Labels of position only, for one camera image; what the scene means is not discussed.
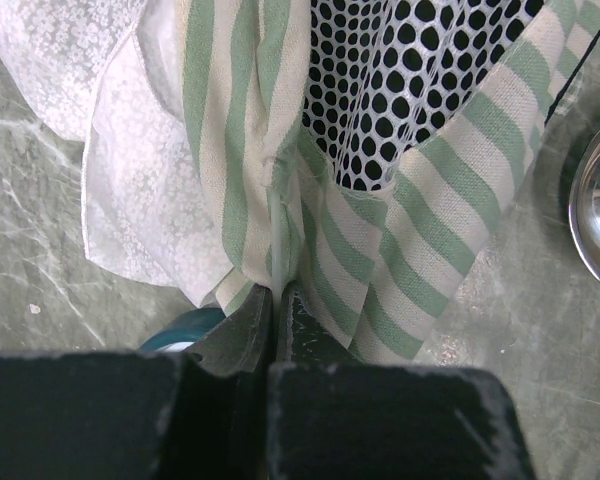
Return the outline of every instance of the white stripe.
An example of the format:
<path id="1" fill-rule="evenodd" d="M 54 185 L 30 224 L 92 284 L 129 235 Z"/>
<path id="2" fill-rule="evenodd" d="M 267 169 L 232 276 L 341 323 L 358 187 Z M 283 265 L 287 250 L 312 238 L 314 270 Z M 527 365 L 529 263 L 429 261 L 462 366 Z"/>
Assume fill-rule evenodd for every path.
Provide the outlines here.
<path id="1" fill-rule="evenodd" d="M 311 274 L 311 261 L 307 258 L 303 258 L 300 262 L 300 277 L 303 278 L 303 293 L 306 298 L 305 307 L 307 312 L 316 317 L 320 324 L 327 329 L 327 331 L 333 335 L 333 337 L 340 342 L 345 348 L 349 347 L 351 343 L 351 337 L 347 335 L 333 319 L 329 310 L 325 306 L 324 302 L 318 292 L 315 289 Z"/>
<path id="2" fill-rule="evenodd" d="M 463 139 L 454 143 L 454 151 L 469 168 L 489 185 L 489 188 L 498 199 L 500 211 L 503 211 L 515 193 L 509 160 L 464 115 L 458 115 L 454 128 L 458 129 L 455 138 Z"/>
<path id="3" fill-rule="evenodd" d="M 271 219 L 267 192 L 260 184 L 262 176 L 262 138 L 264 136 L 266 112 L 258 88 L 255 59 L 252 64 L 247 104 L 244 118 L 245 144 L 242 164 L 242 181 L 247 199 L 247 232 L 245 251 L 240 268 L 254 282 L 271 286 L 266 258 L 271 244 Z"/>
<path id="4" fill-rule="evenodd" d="M 424 196 L 431 211 L 477 254 L 483 240 L 489 236 L 489 229 L 473 207 L 440 176 L 429 159 L 412 148 L 402 156 L 400 171 Z M 397 209 L 389 211 L 385 223 L 391 226 L 402 221 L 402 211 Z"/>
<path id="5" fill-rule="evenodd" d="M 549 71 L 553 72 L 565 43 L 560 20 L 550 8 L 542 8 L 533 23 L 535 28 L 525 29 L 523 35 L 528 32 L 527 40 L 536 47 L 547 62 Z"/>
<path id="6" fill-rule="evenodd" d="M 231 33 L 242 0 L 226 0 L 214 9 L 213 47 L 209 66 L 207 102 L 200 138 L 200 183 L 209 199 L 216 225 L 222 228 L 227 188 L 227 155 L 224 132 L 231 105 Z"/>
<path id="7" fill-rule="evenodd" d="M 397 326 L 414 338 L 427 338 L 435 319 L 402 293 L 382 258 L 378 259 L 371 286 L 378 295 L 382 310 Z"/>
<path id="8" fill-rule="evenodd" d="M 405 363 L 410 363 L 409 360 L 394 353 L 382 343 L 373 330 L 371 330 L 369 320 L 364 313 L 360 316 L 360 322 L 358 322 L 354 338 L 365 361 L 381 365 L 404 365 Z"/>
<path id="9" fill-rule="evenodd" d="M 394 201 L 389 208 L 402 207 Z M 463 275 L 420 236 L 409 213 L 406 212 L 403 216 L 402 223 L 391 223 L 388 229 L 398 242 L 409 266 L 445 297 L 452 295 L 464 278 Z"/>

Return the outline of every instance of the green stripe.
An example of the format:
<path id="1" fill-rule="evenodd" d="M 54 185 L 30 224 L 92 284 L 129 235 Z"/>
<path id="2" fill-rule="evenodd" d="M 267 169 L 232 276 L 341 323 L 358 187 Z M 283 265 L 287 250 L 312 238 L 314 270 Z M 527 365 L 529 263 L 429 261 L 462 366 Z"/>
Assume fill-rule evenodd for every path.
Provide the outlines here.
<path id="1" fill-rule="evenodd" d="M 511 57 L 510 68 L 531 89 L 540 109 L 546 114 L 552 100 L 547 94 L 551 72 L 544 55 L 530 42 L 524 42 Z"/>
<path id="2" fill-rule="evenodd" d="M 356 331 L 359 315 L 342 301 L 322 271 L 316 251 L 318 233 L 316 223 L 304 202 L 302 202 L 302 217 L 305 225 L 307 248 L 309 250 L 309 261 L 311 262 L 311 278 L 303 279 L 303 283 L 309 282 L 312 284 L 338 327 L 347 335 L 353 336 Z"/>
<path id="3" fill-rule="evenodd" d="M 503 128 L 500 131 L 500 136 L 506 137 L 502 132 L 509 130 Z M 464 163 L 441 136 L 433 137 L 422 149 L 422 153 L 427 156 L 440 176 L 480 215 L 489 231 L 493 232 L 500 219 L 500 206 L 493 190 L 482 177 Z"/>
<path id="4" fill-rule="evenodd" d="M 247 295 L 249 295 L 249 292 L 251 292 L 251 289 L 254 285 L 255 284 L 251 280 L 247 281 L 247 283 L 244 284 L 244 286 L 238 291 L 238 293 L 236 293 L 233 296 L 231 301 L 227 303 L 227 306 L 224 308 L 224 314 L 227 317 L 233 314 L 238 308 L 242 306 L 245 299 L 247 298 Z"/>
<path id="5" fill-rule="evenodd" d="M 376 228 L 383 229 L 387 217 L 387 202 L 378 200 L 372 192 L 358 193 L 345 187 L 341 187 L 333 182 L 338 192 L 351 207 L 358 217 L 362 218 L 368 224 Z"/>
<path id="6" fill-rule="evenodd" d="M 331 216 L 328 205 L 325 205 L 325 208 L 322 210 L 320 225 L 329 248 L 340 265 L 360 283 L 364 285 L 369 283 L 375 263 L 356 250 L 349 243 L 349 240 L 342 235 L 342 232 L 340 232 L 335 220 Z"/>
<path id="7" fill-rule="evenodd" d="M 417 187 L 402 173 L 396 174 L 394 198 L 411 217 L 413 226 L 427 244 L 462 275 L 475 258 L 471 249 L 429 208 Z"/>
<path id="8" fill-rule="evenodd" d="M 200 139 L 211 70 L 215 2 L 193 2 L 189 11 L 184 60 L 183 97 L 191 154 L 200 167 Z"/>
<path id="9" fill-rule="evenodd" d="M 600 7 L 586 1 L 580 9 L 578 24 L 589 32 L 592 37 L 595 37 L 600 30 Z"/>
<path id="10" fill-rule="evenodd" d="M 309 131 L 304 127 L 300 129 L 298 135 L 298 150 L 311 170 L 311 174 L 316 177 L 324 190 L 324 183 L 320 180 L 328 174 L 331 161 L 327 159 L 324 152 L 316 145 Z"/>
<path id="11" fill-rule="evenodd" d="M 573 23 L 578 15 L 578 9 L 574 0 L 556 0 L 552 3 L 551 10 L 556 14 L 560 21 L 560 26 L 564 32 L 565 38 L 571 33 Z"/>
<path id="12" fill-rule="evenodd" d="M 227 187 L 224 201 L 222 244 L 227 257 L 238 268 L 242 266 L 249 221 L 242 165 L 245 152 L 247 94 L 254 66 L 253 35 L 257 18 L 254 5 L 252 0 L 242 2 L 231 34 L 231 104 L 224 132 Z"/>
<path id="13" fill-rule="evenodd" d="M 380 254 L 389 268 L 393 281 L 404 296 L 420 310 L 438 318 L 448 302 L 447 297 L 433 288 L 407 263 L 398 241 L 389 231 L 385 231 L 382 237 Z"/>
<path id="14" fill-rule="evenodd" d="M 565 48 L 560 55 L 560 61 L 558 62 L 558 71 L 564 78 L 570 78 L 576 68 L 578 68 L 578 57 L 576 57 L 571 50 Z"/>
<path id="15" fill-rule="evenodd" d="M 267 0 L 264 4 L 264 38 L 258 45 L 258 79 L 267 113 L 271 112 L 271 99 L 280 71 L 282 47 L 289 24 L 289 0 Z"/>
<path id="16" fill-rule="evenodd" d="M 380 305 L 378 295 L 373 287 L 369 287 L 364 312 L 369 325 L 378 339 L 393 353 L 402 358 L 412 359 L 420 350 L 423 341 L 412 337 L 402 330 Z"/>
<path id="17" fill-rule="evenodd" d="M 517 188 L 524 177 L 525 144 L 518 125 L 504 110 L 479 91 L 473 95 L 464 108 L 463 115 L 509 160 L 514 184 Z"/>

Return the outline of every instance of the green striped fabric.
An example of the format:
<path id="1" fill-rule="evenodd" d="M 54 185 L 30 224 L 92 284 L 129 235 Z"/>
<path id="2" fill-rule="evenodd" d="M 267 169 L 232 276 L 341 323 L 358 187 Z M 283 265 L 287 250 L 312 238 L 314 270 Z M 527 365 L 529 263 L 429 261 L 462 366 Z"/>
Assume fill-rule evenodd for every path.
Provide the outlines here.
<path id="1" fill-rule="evenodd" d="M 444 128 L 380 191 L 339 187 L 301 126 L 309 0 L 191 2 L 184 59 L 191 149 L 235 268 L 227 313 L 254 283 L 297 279 L 352 353 L 418 352 L 533 161 L 550 105 L 600 29 L 600 0 L 548 0 Z M 272 209 L 275 199 L 282 209 Z M 272 215 L 279 225 L 272 244 Z"/>

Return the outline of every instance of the green and white striped cloth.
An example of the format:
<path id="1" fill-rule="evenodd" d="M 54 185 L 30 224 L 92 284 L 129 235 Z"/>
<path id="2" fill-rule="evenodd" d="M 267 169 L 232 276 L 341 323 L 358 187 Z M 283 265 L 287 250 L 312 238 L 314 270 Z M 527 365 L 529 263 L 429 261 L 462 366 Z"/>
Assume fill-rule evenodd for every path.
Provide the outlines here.
<path id="1" fill-rule="evenodd" d="M 187 8 L 188 135 L 235 266 L 218 302 L 230 313 L 254 282 L 275 288 L 272 264 L 282 265 L 282 284 L 297 279 L 309 312 L 351 352 L 409 361 L 522 183 L 550 106 L 600 30 L 600 0 L 548 0 L 461 110 L 375 192 L 336 185 L 301 125 L 309 0 Z"/>

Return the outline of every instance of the black dot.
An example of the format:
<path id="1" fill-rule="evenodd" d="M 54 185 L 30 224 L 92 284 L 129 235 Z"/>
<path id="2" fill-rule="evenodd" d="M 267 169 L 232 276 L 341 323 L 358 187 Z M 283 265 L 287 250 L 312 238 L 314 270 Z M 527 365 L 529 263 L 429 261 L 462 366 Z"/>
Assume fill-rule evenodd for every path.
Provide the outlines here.
<path id="1" fill-rule="evenodd" d="M 416 17 L 423 22 L 430 22 L 436 18 L 436 9 L 429 0 L 420 0 L 416 6 Z"/>
<path id="2" fill-rule="evenodd" d="M 320 70 L 318 70 L 316 67 L 311 67 L 309 69 L 309 78 L 314 82 L 319 82 L 322 78 L 322 74 L 320 73 Z"/>
<path id="3" fill-rule="evenodd" d="M 400 93 L 404 90 L 404 78 L 397 71 L 391 72 L 387 76 L 387 88 L 393 93 Z"/>
<path id="4" fill-rule="evenodd" d="M 518 13 L 521 8 L 522 5 L 520 4 L 520 0 L 510 0 L 507 9 L 504 11 L 504 16 L 511 18 Z"/>
<path id="5" fill-rule="evenodd" d="M 411 5 L 407 0 L 401 0 L 401 2 L 396 7 L 396 19 L 404 20 L 409 16 L 409 12 L 411 12 Z"/>
<path id="6" fill-rule="evenodd" d="M 464 78 L 462 79 L 462 82 L 460 82 L 460 86 L 462 87 L 463 90 L 469 90 L 473 85 L 473 73 L 469 72 L 467 73 Z"/>
<path id="7" fill-rule="evenodd" d="M 393 67 L 396 63 L 398 63 L 398 52 L 393 47 L 389 47 L 386 52 L 384 52 L 384 64 L 386 67 Z"/>
<path id="8" fill-rule="evenodd" d="M 403 45 L 409 45 L 410 43 L 413 43 L 415 39 L 416 31 L 413 29 L 413 27 L 408 23 L 402 24 L 400 30 L 398 30 L 398 40 L 400 43 Z"/>
<path id="9" fill-rule="evenodd" d="M 500 60 L 500 57 L 504 53 L 504 47 L 502 45 L 496 45 L 491 51 L 491 63 L 496 63 Z"/>
<path id="10" fill-rule="evenodd" d="M 421 128 L 416 132 L 416 141 L 418 143 L 424 142 L 430 136 L 431 134 L 429 133 L 429 130 L 427 130 L 426 128 Z"/>
<path id="11" fill-rule="evenodd" d="M 396 154 L 396 147 L 393 143 L 387 142 L 380 147 L 380 155 L 387 161 L 393 160 L 393 156 Z"/>
<path id="12" fill-rule="evenodd" d="M 502 17 L 502 7 L 498 7 L 493 11 L 491 16 L 489 17 L 489 25 L 496 25 L 500 20 L 500 17 Z"/>
<path id="13" fill-rule="evenodd" d="M 336 79 L 333 75 L 325 75 L 323 81 L 327 88 L 335 88 L 336 86 Z"/>
<path id="14" fill-rule="evenodd" d="M 336 15 L 333 18 L 333 21 L 336 24 L 336 26 L 340 27 L 340 28 L 344 28 L 344 26 L 347 24 L 347 18 L 344 15 L 342 15 L 341 13 Z"/>
<path id="15" fill-rule="evenodd" d="M 502 37 L 502 25 L 498 25 L 493 29 L 491 36 L 489 36 L 489 43 L 495 45 L 500 40 L 500 37 Z"/>
<path id="16" fill-rule="evenodd" d="M 431 115 L 431 125 L 435 128 L 442 128 L 444 125 L 444 115 L 440 112 Z"/>
<path id="17" fill-rule="evenodd" d="M 440 12 L 440 23 L 445 29 L 449 29 L 451 22 L 453 21 L 453 9 L 447 5 Z"/>
<path id="18" fill-rule="evenodd" d="M 333 31 L 331 30 L 331 25 L 329 25 L 328 23 L 323 23 L 322 25 L 320 25 L 320 33 L 322 33 L 323 36 L 330 38 L 333 34 Z"/>
<path id="19" fill-rule="evenodd" d="M 376 90 L 382 87 L 382 73 L 377 71 L 373 74 L 373 78 L 371 79 L 371 86 Z"/>
<path id="20" fill-rule="evenodd" d="M 475 48 L 482 48 L 487 43 L 487 32 L 480 32 L 473 39 L 473 46 Z"/>
<path id="21" fill-rule="evenodd" d="M 371 107 L 376 113 L 382 113 L 387 109 L 387 99 L 381 93 L 376 93 L 371 102 Z"/>
<path id="22" fill-rule="evenodd" d="M 362 116 L 362 120 L 360 120 L 360 128 L 362 129 L 362 131 L 364 133 L 369 133 L 371 131 L 371 127 L 372 127 L 371 117 L 369 116 L 368 113 L 365 113 Z"/>
<path id="23" fill-rule="evenodd" d="M 420 110 L 420 113 L 418 113 L 416 123 L 418 125 L 424 125 L 425 123 L 427 123 L 427 112 L 425 112 L 424 109 Z"/>
<path id="24" fill-rule="evenodd" d="M 449 50 L 445 50 L 442 55 L 442 66 L 444 68 L 451 68 L 453 66 L 453 55 Z"/>
<path id="25" fill-rule="evenodd" d="M 478 83 L 480 83 L 482 81 L 482 79 L 487 75 L 487 70 L 486 69 L 482 69 L 480 70 L 480 72 L 478 73 L 478 75 L 476 76 L 476 85 Z"/>
<path id="26" fill-rule="evenodd" d="M 542 4 L 543 4 L 543 0 L 527 0 L 527 3 L 524 6 L 524 9 L 526 10 L 526 12 L 529 15 L 531 15 L 532 17 L 535 17 L 536 14 L 542 8 Z"/>
<path id="27" fill-rule="evenodd" d="M 484 27 L 486 21 L 487 17 L 480 10 L 477 10 L 469 15 L 469 25 L 474 30 L 480 30 L 482 27 Z"/>
<path id="28" fill-rule="evenodd" d="M 357 133 L 354 133 L 353 136 L 351 137 L 351 151 L 357 152 L 359 148 L 360 148 L 360 137 L 358 136 Z"/>
<path id="29" fill-rule="evenodd" d="M 331 106 L 335 106 L 335 104 L 338 103 L 338 99 L 336 98 L 336 94 L 333 93 L 333 92 L 327 92 L 327 93 L 325 93 L 324 99 Z"/>
<path id="30" fill-rule="evenodd" d="M 327 110 L 327 120 L 331 123 L 336 123 L 338 121 L 338 111 L 335 108 Z"/>
<path id="31" fill-rule="evenodd" d="M 440 105 L 442 105 L 442 96 L 437 90 L 431 90 L 427 95 L 427 103 L 432 108 L 438 108 Z"/>
<path id="32" fill-rule="evenodd" d="M 440 44 L 438 32 L 436 32 L 436 29 L 433 27 L 425 28 L 425 30 L 420 34 L 420 41 L 432 52 L 436 50 Z"/>
<path id="33" fill-rule="evenodd" d="M 462 55 L 460 55 L 460 58 L 458 58 L 458 68 L 460 68 L 460 70 L 464 72 L 471 68 L 472 63 L 473 59 L 468 53 L 463 53 Z"/>
<path id="34" fill-rule="evenodd" d="M 507 38 L 515 42 L 516 38 L 522 33 L 522 30 L 524 30 L 524 24 L 516 18 L 507 27 Z"/>
<path id="35" fill-rule="evenodd" d="M 409 102 L 407 102 L 407 99 L 404 97 L 396 97 L 393 99 L 393 102 L 391 102 L 391 111 L 398 118 L 407 118 L 409 116 L 410 110 L 411 109 L 409 108 Z"/>
<path id="36" fill-rule="evenodd" d="M 309 88 L 309 93 L 316 100 L 320 100 L 322 98 L 322 89 L 320 88 L 320 85 L 311 85 L 311 87 Z"/>
<path id="37" fill-rule="evenodd" d="M 376 120 L 376 133 L 383 138 L 389 138 L 393 135 L 393 125 L 385 117 Z"/>
<path id="38" fill-rule="evenodd" d="M 327 151 L 327 142 L 324 141 L 324 138 L 320 137 L 316 139 L 316 143 L 320 147 L 320 150 L 322 150 L 323 152 Z"/>
<path id="39" fill-rule="evenodd" d="M 481 67 L 484 65 L 484 62 L 487 61 L 487 51 L 483 50 L 480 52 L 480 55 L 476 57 L 476 67 Z"/>
<path id="40" fill-rule="evenodd" d="M 422 88 L 424 87 L 424 82 L 420 77 L 413 77 L 409 82 L 409 91 L 414 97 L 419 97 L 420 93 L 422 93 Z"/>
<path id="41" fill-rule="evenodd" d="M 453 73 L 447 72 L 442 76 L 442 86 L 447 90 L 453 90 L 456 85 L 458 85 L 458 79 Z"/>
<path id="42" fill-rule="evenodd" d="M 464 50 L 469 46 L 469 37 L 466 33 L 460 30 L 454 35 L 453 44 L 458 50 Z"/>
<path id="43" fill-rule="evenodd" d="M 387 29 L 384 31 L 382 42 L 385 45 L 391 45 L 391 42 L 393 42 L 393 27 L 391 25 L 388 25 Z"/>
<path id="44" fill-rule="evenodd" d="M 351 170 L 353 170 L 353 173 L 355 174 L 359 174 L 362 171 L 362 162 L 357 155 L 354 155 L 351 159 Z"/>
<path id="45" fill-rule="evenodd" d="M 311 111 L 316 117 L 321 117 L 324 114 L 324 107 L 320 104 L 320 102 L 314 102 L 311 105 Z"/>
<path id="46" fill-rule="evenodd" d="M 327 72 L 333 71 L 333 60 L 329 57 L 324 57 L 324 60 L 322 60 L 322 68 Z"/>
<path id="47" fill-rule="evenodd" d="M 362 151 L 367 156 L 375 155 L 376 153 L 376 142 L 373 141 L 373 138 L 367 137 L 362 142 Z"/>
<path id="48" fill-rule="evenodd" d="M 369 177 L 371 180 L 379 180 L 382 176 L 382 168 L 380 168 L 380 165 L 378 165 L 378 162 L 375 160 L 369 160 L 364 166 L 364 173 L 366 173 L 367 177 Z"/>
<path id="49" fill-rule="evenodd" d="M 402 64 L 412 72 L 422 68 L 422 57 L 415 48 L 410 48 L 402 54 Z"/>
<path id="50" fill-rule="evenodd" d="M 451 95 L 449 95 L 449 97 L 447 98 L 447 101 L 445 102 L 445 105 L 452 112 L 456 108 L 458 108 L 458 106 L 460 105 L 460 97 L 458 97 L 458 94 L 457 93 L 452 93 Z"/>
<path id="51" fill-rule="evenodd" d="M 361 178 L 356 178 L 356 181 L 353 182 L 353 189 L 354 190 L 358 190 L 358 191 L 362 191 L 362 192 L 366 192 L 367 191 L 367 184 L 364 183 L 364 180 L 362 180 Z"/>

